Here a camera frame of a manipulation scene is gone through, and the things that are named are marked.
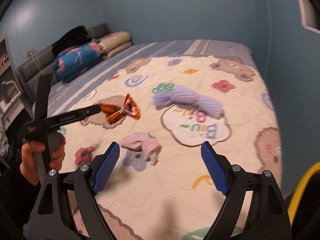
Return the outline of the person's left hand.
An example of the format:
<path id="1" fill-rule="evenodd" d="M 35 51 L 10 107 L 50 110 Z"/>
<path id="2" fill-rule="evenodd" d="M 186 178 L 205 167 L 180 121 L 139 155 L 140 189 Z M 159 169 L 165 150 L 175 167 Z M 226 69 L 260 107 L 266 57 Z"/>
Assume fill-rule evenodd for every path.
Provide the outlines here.
<path id="1" fill-rule="evenodd" d="M 52 161 L 49 166 L 51 169 L 60 171 L 62 168 L 62 162 L 65 158 L 65 144 L 66 139 L 62 136 L 59 147 L 52 153 Z M 45 150 L 45 145 L 37 141 L 26 142 L 22 146 L 22 163 L 20 165 L 21 174 L 24 178 L 36 186 L 39 183 L 39 175 L 35 166 L 34 153 L 41 153 Z"/>

